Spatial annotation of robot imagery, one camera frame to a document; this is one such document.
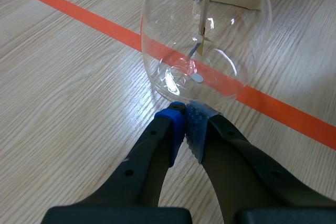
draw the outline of wooden floor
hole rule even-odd
[[[142,0],[68,0],[140,32]],[[336,0],[272,0],[266,57],[252,86],[336,126]],[[140,52],[38,0],[0,0],[0,223],[39,223],[95,191],[167,101]],[[336,199],[336,151],[235,102],[222,111],[256,146]],[[223,223],[184,143],[161,206]]]

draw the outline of orange tape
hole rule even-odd
[[[138,50],[141,51],[141,38],[140,35],[130,31],[122,26],[119,26],[103,17],[100,17],[88,10],[85,10],[75,4],[66,0],[39,0],[67,15],[75,18],[78,21]],[[172,54],[176,54],[172,59],[166,63],[173,64],[174,60],[178,60],[181,55],[178,52],[170,49],[164,45],[151,41],[153,43],[151,55],[155,57],[156,50],[170,50]],[[212,68],[203,65],[197,61],[197,69],[202,71],[202,75],[207,72],[213,71]],[[220,82],[226,81],[227,76],[216,73],[216,78],[219,81],[219,85],[214,88],[222,93],[227,92],[221,87]],[[288,104],[285,104],[269,95],[266,95],[258,90],[255,90],[249,86],[242,89],[237,100],[274,120],[283,123],[284,125],[336,150],[336,127],[330,125],[322,120],[315,118],[307,113],[304,113]]]

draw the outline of blue rubber tip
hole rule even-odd
[[[208,120],[218,114],[220,114],[218,111],[203,103],[191,101],[186,106],[187,143],[199,163],[203,159]]]

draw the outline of clear glass fishbowl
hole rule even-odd
[[[145,0],[143,62],[170,101],[222,106],[255,75],[268,39],[270,0]]]

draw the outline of screw hole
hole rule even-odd
[[[272,174],[273,177],[276,177],[276,178],[281,176],[281,174],[278,170],[271,170],[271,174]]]
[[[126,177],[131,177],[131,176],[133,176],[133,174],[134,174],[134,171],[132,171],[132,170],[126,170],[125,171]]]

